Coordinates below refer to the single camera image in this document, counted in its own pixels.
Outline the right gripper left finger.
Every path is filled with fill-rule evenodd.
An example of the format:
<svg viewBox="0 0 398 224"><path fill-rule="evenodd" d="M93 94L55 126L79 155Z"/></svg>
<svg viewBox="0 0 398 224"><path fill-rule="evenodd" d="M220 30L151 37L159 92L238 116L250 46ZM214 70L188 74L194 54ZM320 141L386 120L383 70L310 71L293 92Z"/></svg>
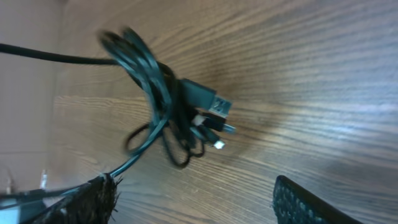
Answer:
<svg viewBox="0 0 398 224"><path fill-rule="evenodd" d="M118 185L122 178L114 179L101 174L81 185L77 191L46 207L42 200L31 204L22 200L20 223L44 224L107 224L113 218L120 196Z"/></svg>

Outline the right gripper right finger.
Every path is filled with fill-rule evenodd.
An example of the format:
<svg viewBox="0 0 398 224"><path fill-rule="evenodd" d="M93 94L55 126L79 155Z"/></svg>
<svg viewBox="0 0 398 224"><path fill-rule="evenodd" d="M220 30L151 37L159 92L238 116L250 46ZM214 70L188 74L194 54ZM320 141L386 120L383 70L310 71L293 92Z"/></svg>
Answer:
<svg viewBox="0 0 398 224"><path fill-rule="evenodd" d="M284 175L276 178L272 196L278 224L361 224Z"/></svg>

